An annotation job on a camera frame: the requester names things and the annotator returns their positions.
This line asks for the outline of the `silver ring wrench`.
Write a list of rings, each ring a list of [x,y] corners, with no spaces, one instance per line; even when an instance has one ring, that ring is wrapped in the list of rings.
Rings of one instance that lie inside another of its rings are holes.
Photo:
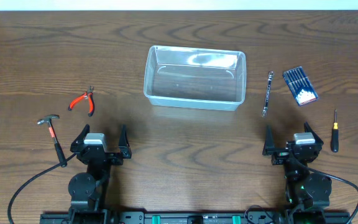
[[[264,107],[262,110],[262,116],[266,117],[267,115],[267,111],[269,108],[269,98],[270,98],[270,91],[271,91],[271,86],[272,86],[272,80],[274,78],[274,72],[273,71],[269,71],[268,73],[268,79],[267,79],[267,89],[266,89],[266,93],[265,93],[265,101],[264,101]]]

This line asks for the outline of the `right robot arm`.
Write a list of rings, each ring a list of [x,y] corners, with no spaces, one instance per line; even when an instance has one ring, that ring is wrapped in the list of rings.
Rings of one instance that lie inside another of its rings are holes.
[[[282,213],[270,217],[273,223],[326,223],[324,208],[329,206],[332,180],[308,167],[319,156],[324,142],[308,123],[304,129],[285,147],[277,147],[271,128],[266,128],[262,154],[271,157],[273,166],[283,166],[285,197],[290,203]]]

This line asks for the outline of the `black yellow screwdriver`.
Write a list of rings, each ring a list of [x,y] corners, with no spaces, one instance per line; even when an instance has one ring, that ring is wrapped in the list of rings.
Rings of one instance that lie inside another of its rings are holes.
[[[334,153],[339,151],[339,128],[337,122],[337,110],[334,110],[334,122],[331,132],[331,150]]]

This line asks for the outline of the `red handled pliers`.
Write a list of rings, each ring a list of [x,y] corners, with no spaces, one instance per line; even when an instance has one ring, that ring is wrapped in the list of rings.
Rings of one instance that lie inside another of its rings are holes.
[[[93,91],[94,91],[94,87],[90,86],[82,95],[75,98],[68,105],[68,111],[71,111],[75,107],[75,105],[77,105],[79,102],[81,102],[83,100],[88,100],[88,103],[89,103],[88,116],[92,117],[92,115],[94,114],[94,109],[95,109],[94,99],[93,99]]]

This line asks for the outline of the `blue precision screwdriver set case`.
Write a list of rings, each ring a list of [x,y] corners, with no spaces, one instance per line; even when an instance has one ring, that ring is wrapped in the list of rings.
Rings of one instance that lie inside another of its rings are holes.
[[[296,67],[283,72],[283,79],[298,106],[304,106],[318,100],[318,94],[303,67]]]

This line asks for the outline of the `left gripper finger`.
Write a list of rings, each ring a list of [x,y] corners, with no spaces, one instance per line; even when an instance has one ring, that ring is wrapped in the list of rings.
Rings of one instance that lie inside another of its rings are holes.
[[[127,128],[124,124],[121,129],[121,135],[118,143],[120,151],[130,151],[129,141],[127,139]]]
[[[84,143],[84,139],[86,135],[90,132],[90,126],[86,124],[81,131],[81,133],[76,137],[76,139],[72,142],[72,145],[79,145]]]

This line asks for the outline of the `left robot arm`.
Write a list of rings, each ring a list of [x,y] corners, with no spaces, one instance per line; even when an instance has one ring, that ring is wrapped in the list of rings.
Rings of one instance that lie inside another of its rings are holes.
[[[117,223],[114,212],[104,207],[112,166],[121,166],[132,157],[124,125],[118,152],[107,151],[103,133],[91,133],[87,124],[72,142],[70,151],[87,166],[86,172],[72,177],[68,184],[71,195],[69,223]]]

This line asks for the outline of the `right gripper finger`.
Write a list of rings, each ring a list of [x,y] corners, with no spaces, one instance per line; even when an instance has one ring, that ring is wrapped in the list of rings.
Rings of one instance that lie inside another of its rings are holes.
[[[263,156],[272,155],[275,151],[272,130],[270,126],[266,127],[264,148],[262,150]]]
[[[316,144],[323,144],[323,140],[312,130],[307,121],[304,123],[304,130],[313,135]]]

